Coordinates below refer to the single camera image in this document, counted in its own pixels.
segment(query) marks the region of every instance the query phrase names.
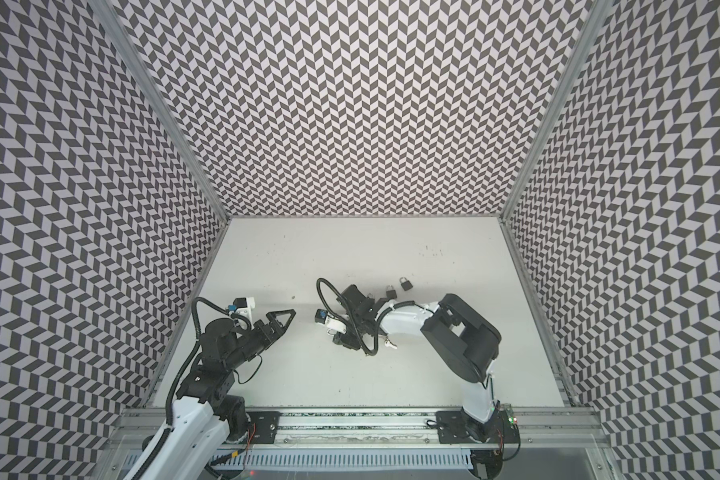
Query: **patterned backdrop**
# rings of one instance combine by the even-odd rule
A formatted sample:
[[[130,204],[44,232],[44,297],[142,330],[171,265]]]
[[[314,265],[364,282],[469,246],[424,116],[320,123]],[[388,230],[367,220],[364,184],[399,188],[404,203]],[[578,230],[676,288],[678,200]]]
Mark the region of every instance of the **patterned backdrop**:
[[[86,5],[0,0],[0,478],[90,472],[219,228]]]
[[[114,4],[231,214],[486,214],[591,0]]]
[[[720,478],[720,0],[615,4],[511,226],[624,472]]]

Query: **black mounting plate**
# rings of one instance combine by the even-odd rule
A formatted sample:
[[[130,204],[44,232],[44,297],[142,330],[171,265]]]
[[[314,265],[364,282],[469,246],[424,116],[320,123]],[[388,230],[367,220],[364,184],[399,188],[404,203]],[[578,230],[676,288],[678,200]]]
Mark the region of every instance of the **black mounting plate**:
[[[438,422],[438,440],[446,445],[471,444],[473,446],[484,445],[467,433],[467,425],[459,410],[441,410],[436,412],[434,417]],[[488,420],[488,440],[485,443],[499,443],[499,431],[504,436],[504,444],[518,443],[518,433],[514,428],[509,427],[509,417],[506,410],[499,410]]]
[[[280,412],[271,410],[265,412],[248,411],[247,413],[251,418],[251,424],[256,425],[256,433],[253,434],[251,445],[271,445],[275,443],[275,435],[277,435],[277,427],[280,421]],[[253,425],[249,427],[250,432],[253,432]]]

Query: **black robot arm segment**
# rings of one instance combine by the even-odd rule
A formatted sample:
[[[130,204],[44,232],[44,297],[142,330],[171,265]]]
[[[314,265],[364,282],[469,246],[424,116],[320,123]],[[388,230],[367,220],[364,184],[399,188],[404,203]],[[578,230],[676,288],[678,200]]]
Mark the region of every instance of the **black robot arm segment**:
[[[499,355],[501,334],[461,298],[448,293],[422,326],[424,337],[448,367],[471,383],[485,381],[488,366]],[[452,326],[464,325],[461,333]]]
[[[283,325],[277,317],[286,314],[288,321]],[[295,316],[294,310],[269,312],[266,323],[258,320],[250,330],[241,329],[239,323],[229,317],[209,323],[200,335],[201,352],[176,397],[196,397],[201,403],[211,404],[219,414],[226,393],[235,382],[234,371],[283,336]]]

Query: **white floor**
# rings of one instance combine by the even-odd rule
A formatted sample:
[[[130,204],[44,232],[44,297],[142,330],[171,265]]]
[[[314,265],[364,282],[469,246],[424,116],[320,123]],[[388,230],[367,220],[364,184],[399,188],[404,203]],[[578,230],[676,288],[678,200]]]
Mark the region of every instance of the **white floor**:
[[[374,357],[334,345],[314,322],[323,276],[344,290],[432,302],[456,293],[501,333],[494,390],[515,406],[563,406],[518,276],[492,217],[235,219],[202,289],[226,306],[256,298],[255,318],[293,308],[288,333],[262,354],[256,378],[230,393],[248,406],[460,406],[458,378],[426,340],[379,347]],[[398,278],[414,288],[403,292]],[[218,315],[200,308],[204,325]],[[192,349],[187,324],[154,396],[164,406],[170,380]],[[248,378],[258,359],[240,369]]]

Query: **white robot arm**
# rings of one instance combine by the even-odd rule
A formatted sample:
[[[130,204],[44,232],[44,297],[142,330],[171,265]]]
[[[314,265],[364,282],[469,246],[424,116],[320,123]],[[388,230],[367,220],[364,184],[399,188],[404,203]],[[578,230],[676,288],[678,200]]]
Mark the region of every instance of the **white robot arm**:
[[[209,323],[204,332],[197,318],[198,302],[224,315]],[[198,478],[203,469],[210,468],[208,461],[224,441],[244,441],[250,429],[245,400],[227,395],[235,370],[269,349],[296,316],[294,310],[268,312],[268,322],[253,322],[253,298],[235,299],[223,309],[197,297],[191,308],[196,344],[169,390],[166,420],[125,480]],[[277,317],[285,314],[289,318],[283,325]],[[190,372],[179,386],[190,364]]]
[[[322,285],[333,291],[346,310],[345,315],[329,309]],[[491,383],[501,341],[496,327],[453,293],[439,302],[422,304],[412,300],[374,300],[360,293],[355,285],[339,293],[325,279],[318,279],[317,288],[325,310],[318,310],[316,321],[334,331],[333,341],[338,345],[375,355],[380,335],[426,338],[461,379],[463,417],[469,435],[478,442],[486,441],[488,424],[496,412]],[[365,344],[364,335],[373,338],[373,348]]]

